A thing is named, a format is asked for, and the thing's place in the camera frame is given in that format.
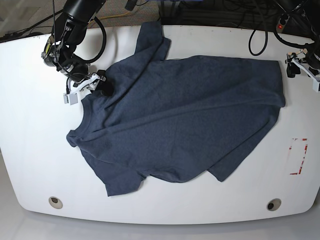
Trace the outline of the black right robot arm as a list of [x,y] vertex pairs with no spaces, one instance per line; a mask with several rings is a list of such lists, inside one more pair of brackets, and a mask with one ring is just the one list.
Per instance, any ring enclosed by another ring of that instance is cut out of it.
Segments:
[[[103,96],[112,96],[114,86],[106,78],[105,70],[89,73],[90,64],[96,62],[104,53],[107,44],[107,33],[96,17],[105,4],[104,0],[68,0],[59,17],[53,18],[51,35],[47,40],[41,57],[49,67],[67,77],[66,93],[71,93],[70,83],[75,87],[84,87],[91,92],[100,91]],[[102,32],[102,45],[98,54],[91,59],[83,59],[75,54],[78,45],[86,36],[90,21],[98,24]]]

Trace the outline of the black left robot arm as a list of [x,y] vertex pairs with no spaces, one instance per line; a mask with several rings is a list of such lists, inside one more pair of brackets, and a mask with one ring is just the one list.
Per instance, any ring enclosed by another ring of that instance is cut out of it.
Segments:
[[[282,44],[299,49],[298,53],[288,53],[285,63],[288,78],[301,74],[301,70],[310,71],[308,77],[320,76],[320,3],[317,0],[277,0],[276,3],[284,4],[282,12],[274,18],[275,27],[273,34]],[[280,26],[286,25],[289,20],[296,22],[298,27],[309,33],[313,43],[292,43],[280,37]]]

